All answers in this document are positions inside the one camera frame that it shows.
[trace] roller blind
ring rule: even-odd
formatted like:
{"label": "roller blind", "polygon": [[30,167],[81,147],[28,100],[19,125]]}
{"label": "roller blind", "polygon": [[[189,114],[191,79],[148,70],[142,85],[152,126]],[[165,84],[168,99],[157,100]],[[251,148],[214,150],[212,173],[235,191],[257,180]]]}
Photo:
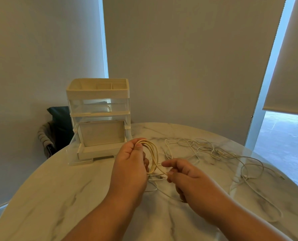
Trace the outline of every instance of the roller blind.
{"label": "roller blind", "polygon": [[298,0],[295,1],[263,109],[298,114]]}

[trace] right forearm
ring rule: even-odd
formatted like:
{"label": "right forearm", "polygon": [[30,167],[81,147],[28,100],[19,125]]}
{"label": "right forearm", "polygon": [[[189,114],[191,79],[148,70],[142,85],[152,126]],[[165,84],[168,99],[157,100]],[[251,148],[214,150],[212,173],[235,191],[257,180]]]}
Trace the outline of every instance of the right forearm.
{"label": "right forearm", "polygon": [[218,227],[229,241],[291,241],[275,227],[233,203]]}

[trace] cable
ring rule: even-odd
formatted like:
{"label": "cable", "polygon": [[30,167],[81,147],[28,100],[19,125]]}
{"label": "cable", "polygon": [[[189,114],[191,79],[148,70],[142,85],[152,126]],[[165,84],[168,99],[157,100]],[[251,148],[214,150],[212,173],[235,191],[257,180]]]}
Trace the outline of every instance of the cable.
{"label": "cable", "polygon": [[[236,154],[229,153],[229,152],[225,151],[224,149],[222,149],[220,147],[214,147],[209,141],[207,141],[205,139],[200,139],[200,138],[199,139],[196,139],[196,140],[179,138],[175,142],[169,142],[168,139],[165,139],[164,142],[165,142],[165,144],[166,144],[169,152],[168,151],[165,151],[165,150],[163,150],[163,151],[164,151],[164,155],[168,159],[174,158],[173,157],[173,154],[171,152],[171,149],[169,147],[170,144],[178,144],[178,145],[184,146],[182,143],[183,142],[186,142],[186,144],[190,147],[191,151],[193,152],[193,155],[190,156],[189,158],[192,158],[194,156],[197,157],[197,160],[195,162],[199,162],[200,161],[199,156],[197,155],[200,152],[201,153],[209,154],[215,160],[221,160],[222,158],[223,159],[227,159],[227,160],[231,160],[231,159],[238,160],[242,164],[242,167],[240,168],[240,178],[242,179],[242,181],[236,182],[237,185],[234,188],[236,188],[237,186],[241,185],[242,183],[246,183],[247,186],[253,192],[255,192],[258,196],[260,196],[261,198],[263,198],[266,202],[268,202],[272,207],[274,207],[278,211],[279,217],[280,217],[279,219],[283,218],[282,211],[276,205],[274,205],[269,199],[267,199],[262,194],[260,194],[257,190],[255,190],[249,184],[249,182],[248,182],[248,180],[250,180],[250,179],[259,179],[263,175],[263,172],[264,172],[265,169],[271,170],[277,177],[279,177],[279,178],[281,178],[283,180],[285,179],[277,171],[275,171],[275,170],[273,170],[273,169],[271,169],[269,167],[264,166],[263,162],[260,161],[259,159],[256,159],[256,158],[253,158],[253,157],[250,157],[250,156],[239,156],[239,155],[236,155]],[[159,163],[159,154],[161,154],[161,153],[158,153],[157,146],[154,143],[152,143],[152,142],[150,142],[148,140],[145,140],[145,139],[138,141],[138,143],[142,143],[143,146],[146,147],[150,151],[151,156],[152,156],[151,168],[150,168],[149,172],[147,173],[149,175],[148,182],[150,184],[152,184],[153,186],[155,186],[156,190],[160,191],[161,193],[163,193],[164,195],[168,196],[169,198],[174,199],[176,201],[182,202],[181,200],[172,198],[168,194],[164,193],[162,190],[160,190],[158,188],[157,184],[155,183],[155,181],[166,180],[166,178],[163,178],[162,175],[167,175],[167,173],[160,168],[161,164]],[[244,163],[239,158],[252,159],[252,160],[255,160],[255,161],[259,162],[259,164],[255,164],[255,163]],[[249,176],[248,168],[247,168],[248,165],[249,166],[259,166],[259,167],[261,167],[260,174],[258,176],[256,176],[256,177]],[[154,174],[154,172],[155,172],[155,170],[157,168],[162,172],[162,174],[157,174],[157,173]],[[150,177],[153,177],[153,176],[160,177],[160,178],[151,179]],[[232,187],[230,187],[228,194],[230,194],[233,189],[232,189]]]}

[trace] left forearm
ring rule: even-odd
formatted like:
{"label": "left forearm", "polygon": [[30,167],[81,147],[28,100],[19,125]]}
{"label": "left forearm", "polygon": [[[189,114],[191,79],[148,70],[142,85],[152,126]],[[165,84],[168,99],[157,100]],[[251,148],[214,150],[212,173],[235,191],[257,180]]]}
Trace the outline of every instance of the left forearm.
{"label": "left forearm", "polygon": [[121,240],[134,210],[117,200],[106,197],[99,206],[83,218],[62,241]]}

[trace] marble tabletop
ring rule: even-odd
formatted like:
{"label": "marble tabletop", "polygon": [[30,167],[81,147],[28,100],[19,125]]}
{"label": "marble tabletop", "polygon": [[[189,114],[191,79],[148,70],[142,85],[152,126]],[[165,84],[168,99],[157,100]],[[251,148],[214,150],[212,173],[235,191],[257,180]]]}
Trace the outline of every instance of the marble tabletop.
{"label": "marble tabletop", "polygon": [[[242,145],[201,129],[166,123],[132,124],[132,137],[146,137],[163,153],[165,139],[203,138],[214,146],[232,153],[253,156],[266,162]],[[192,156],[189,147],[170,145],[174,157]],[[241,164],[235,160],[215,161],[199,153],[195,163],[225,190],[229,191],[239,176]],[[69,166],[65,150],[49,158],[19,188],[0,218],[0,241],[61,240],[106,195],[114,159],[97,160],[90,164]],[[255,189],[283,212],[273,223],[293,240],[298,240],[298,186],[284,174],[282,180],[271,172],[251,181]],[[159,188],[177,197],[172,184],[162,180]],[[277,211],[245,184],[231,196],[265,220],[278,218]],[[168,198],[159,191],[146,192],[136,209],[124,240],[226,240],[214,226],[196,215],[187,204]]]}

